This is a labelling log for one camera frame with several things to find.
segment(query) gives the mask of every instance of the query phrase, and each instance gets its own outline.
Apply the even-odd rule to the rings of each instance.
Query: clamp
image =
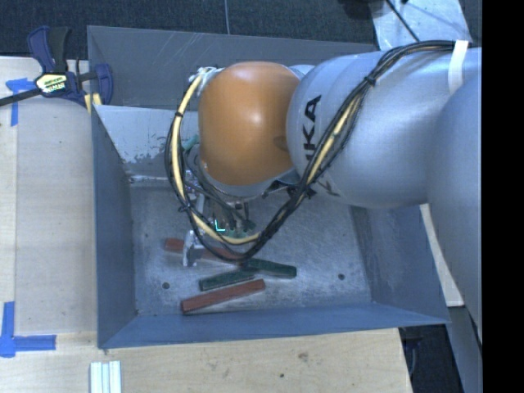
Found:
[[[30,97],[59,97],[90,108],[90,95],[82,89],[82,82],[92,79],[98,81],[98,98],[102,104],[108,104],[113,95],[113,78],[108,64],[96,64],[94,71],[79,73],[77,62],[76,74],[68,71],[64,58],[64,45],[70,29],[40,26],[32,31],[27,43],[31,56],[42,67],[42,74],[34,80],[35,87],[25,92],[0,99],[0,106],[23,101]]]

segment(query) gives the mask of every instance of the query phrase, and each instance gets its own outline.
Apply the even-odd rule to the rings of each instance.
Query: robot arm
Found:
[[[454,49],[453,42],[429,41],[342,56],[304,77],[273,63],[241,63],[209,80],[201,93],[201,143],[193,164],[210,196],[234,209],[263,198],[283,176],[297,176],[283,185],[290,197],[269,223],[240,237],[219,233],[213,215],[197,210],[184,186],[178,133],[197,76],[166,151],[169,176],[196,236],[211,251],[210,238],[226,246],[231,255],[223,259],[243,261],[313,193],[365,208],[429,202],[445,258],[481,332],[481,50],[464,54],[459,69],[465,84],[454,93],[448,79]]]

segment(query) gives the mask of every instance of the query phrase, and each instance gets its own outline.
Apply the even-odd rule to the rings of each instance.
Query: brown stick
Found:
[[[234,300],[239,297],[249,296],[259,291],[265,290],[263,279],[244,282],[232,287],[220,288],[219,290],[207,292],[199,296],[194,296],[180,302],[180,308],[183,313],[189,313],[194,310],[203,309],[210,305],[217,305],[225,301]]]

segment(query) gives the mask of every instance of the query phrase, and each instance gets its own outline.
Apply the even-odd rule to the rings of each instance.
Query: black wire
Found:
[[[408,25],[408,22],[406,22],[406,20],[404,19],[404,17],[402,17],[402,15],[396,10],[396,7],[395,5],[391,2],[391,0],[386,0],[387,2],[387,5],[391,8],[391,10],[396,14],[396,16],[400,19],[400,21],[402,22],[402,25],[404,25],[406,27],[406,29],[408,30],[409,34],[415,38],[415,41],[417,42],[420,42],[420,39],[418,38],[418,36],[413,32],[413,30],[409,27]]]

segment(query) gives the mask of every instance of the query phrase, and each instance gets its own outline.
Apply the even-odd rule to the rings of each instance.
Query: gray bin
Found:
[[[293,337],[449,321],[418,207],[365,210],[305,201],[257,258],[292,264],[291,280],[183,315],[198,279],[232,265],[184,268],[163,249],[190,228],[165,179],[164,141],[187,77],[246,60],[287,66],[375,50],[369,45],[90,27],[89,60],[113,69],[110,106],[93,112],[98,346]],[[197,101],[190,109],[196,109]],[[285,201],[259,201],[267,216]]]

